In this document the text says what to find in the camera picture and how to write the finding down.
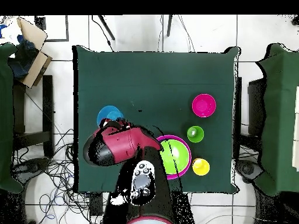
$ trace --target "cardboard box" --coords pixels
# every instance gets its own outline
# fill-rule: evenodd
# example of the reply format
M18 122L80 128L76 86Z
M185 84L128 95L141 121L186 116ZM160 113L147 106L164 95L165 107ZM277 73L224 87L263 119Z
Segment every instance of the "cardboard box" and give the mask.
M35 48L39 50L29 69L28 75L24 79L18 80L27 87L32 88L32 86L36 86L40 82L41 77L52 60L50 56L40 51L48 35L42 29L39 29L21 17L18 18L18 25L21 28L24 39L31 41Z

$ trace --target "pink bowl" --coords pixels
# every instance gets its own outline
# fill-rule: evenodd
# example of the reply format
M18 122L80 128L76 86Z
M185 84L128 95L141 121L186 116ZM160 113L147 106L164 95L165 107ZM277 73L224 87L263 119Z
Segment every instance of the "pink bowl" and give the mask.
M192 102L193 112L201 118L211 116L215 112L215 109L215 99L206 93L197 95Z

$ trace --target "blue object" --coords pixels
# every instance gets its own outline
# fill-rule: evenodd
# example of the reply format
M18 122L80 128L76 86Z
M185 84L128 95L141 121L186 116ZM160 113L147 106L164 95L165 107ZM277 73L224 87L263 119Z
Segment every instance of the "blue object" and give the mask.
M0 38L2 38L1 29L4 29L6 27L7 27L7 25L4 25L4 24L0 25Z
M99 126L103 118L116 120L117 118L123 118L123 117L124 117L123 113L115 106L106 106L100 110L98 117L96 118L96 125Z
M16 38L17 38L19 43L21 43L24 40L23 35L20 35L20 34Z

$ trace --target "pink rim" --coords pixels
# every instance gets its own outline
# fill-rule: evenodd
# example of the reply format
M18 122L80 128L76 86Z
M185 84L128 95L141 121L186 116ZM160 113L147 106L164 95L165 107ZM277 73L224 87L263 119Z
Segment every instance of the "pink rim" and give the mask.
M163 140L166 140L166 139L174 139L174 140L177 140L177 141L180 141L182 144L184 144L185 147L187 147L188 149L188 153L189 153L189 162L188 162L188 165L184 168L183 171L180 171L179 172L179 177L182 177L188 170L188 168L190 167L190 164L191 164L191 151L190 151L190 148L188 146L188 144L182 139L182 138L179 138L178 136L174 136L174 135L165 135L165 136L159 136L157 137L157 140L159 142L163 141ZM176 179L178 177L177 174L167 174L167 179L168 180L173 180L173 179Z
M206 112L200 112L196 108L196 103L198 102L198 100L200 98L206 99L208 101L207 103L210 105L210 109L208 109ZM195 115L197 115L201 118L206 118L206 117L211 116L215 112L215 109L216 109L216 101L212 97L212 95L209 95L207 93L202 93L202 94L197 95L194 98L194 100L192 101L192 110L193 110L193 112L195 113Z
M168 221L164 218L157 217L157 216L139 216L139 217L129 221L127 224L133 224L133 223L139 222L141 220L158 220L160 222L165 222L167 224L172 224L170 221Z

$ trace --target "table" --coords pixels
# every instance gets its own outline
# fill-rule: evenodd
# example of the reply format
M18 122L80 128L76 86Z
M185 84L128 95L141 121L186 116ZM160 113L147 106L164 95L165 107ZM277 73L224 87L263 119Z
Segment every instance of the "table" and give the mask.
M155 137L161 133L181 137L192 158L204 158L211 169L197 176L192 168L181 177L183 191L234 193L231 184L232 107L234 99L234 59L238 48L217 53L91 52L73 47L75 109L78 108L78 191L114 191L121 164L92 167L82 156L82 148L97 129L96 116L106 105L114 105L130 122L143 125ZM215 113L199 118L192 112L192 100L200 93L211 94ZM187 129L199 125L205 137L191 143ZM178 179L169 180L173 190Z

